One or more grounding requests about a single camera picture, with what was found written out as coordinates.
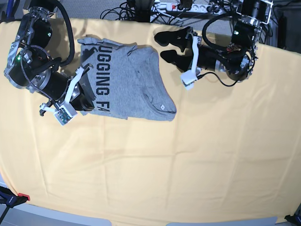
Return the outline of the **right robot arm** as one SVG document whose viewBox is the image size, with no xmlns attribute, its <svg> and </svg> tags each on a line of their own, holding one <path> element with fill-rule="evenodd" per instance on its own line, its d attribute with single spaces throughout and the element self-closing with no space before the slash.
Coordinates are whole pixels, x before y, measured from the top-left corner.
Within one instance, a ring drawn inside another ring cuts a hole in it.
<svg viewBox="0 0 301 226">
<path fill-rule="evenodd" d="M 69 65 L 74 59 L 75 43 L 69 16 L 59 0 L 28 0 L 24 6 L 28 13 L 20 19 L 20 26 L 8 54 L 5 77 L 18 89 L 37 92 L 48 99 L 45 107 L 59 111 L 67 92 L 71 92 L 68 103 L 76 111 L 90 112 L 94 105 L 89 100 L 74 76 L 59 73 L 58 69 Z M 69 54 L 65 60 L 53 58 L 46 46 L 53 36 L 50 18 L 58 9 L 64 19 Z"/>
</svg>

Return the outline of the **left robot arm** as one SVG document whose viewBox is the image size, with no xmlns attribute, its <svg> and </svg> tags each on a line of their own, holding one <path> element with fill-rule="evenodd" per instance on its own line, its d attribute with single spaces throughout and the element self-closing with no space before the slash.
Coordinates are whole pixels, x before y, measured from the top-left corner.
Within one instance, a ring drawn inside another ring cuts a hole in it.
<svg viewBox="0 0 301 226">
<path fill-rule="evenodd" d="M 192 51 L 191 56 L 179 55 L 175 50 L 160 54 L 166 62 L 182 71 L 181 81 L 187 90 L 205 76 L 201 72 L 203 69 L 213 75 L 223 72 L 234 83 L 241 82 L 252 75 L 262 28 L 269 24 L 272 8 L 271 0 L 212 0 L 207 6 L 198 7 L 201 14 L 212 15 L 201 35 L 188 26 L 177 31 L 159 32 L 154 40 L 163 47 L 171 44 L 181 52 Z M 224 18 L 233 22 L 227 46 L 213 43 L 207 37 L 208 27 Z"/>
</svg>

